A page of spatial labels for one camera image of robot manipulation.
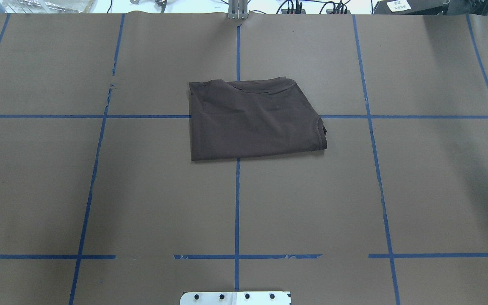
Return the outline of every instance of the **black fabric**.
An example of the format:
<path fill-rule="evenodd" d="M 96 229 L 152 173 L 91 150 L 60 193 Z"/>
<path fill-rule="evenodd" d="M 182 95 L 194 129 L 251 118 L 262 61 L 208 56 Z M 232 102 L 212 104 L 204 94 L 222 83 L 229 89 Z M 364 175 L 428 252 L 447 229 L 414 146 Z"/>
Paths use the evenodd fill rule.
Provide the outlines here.
<path fill-rule="evenodd" d="M 327 149 L 323 120 L 292 79 L 189 87 L 193 161 Z"/>

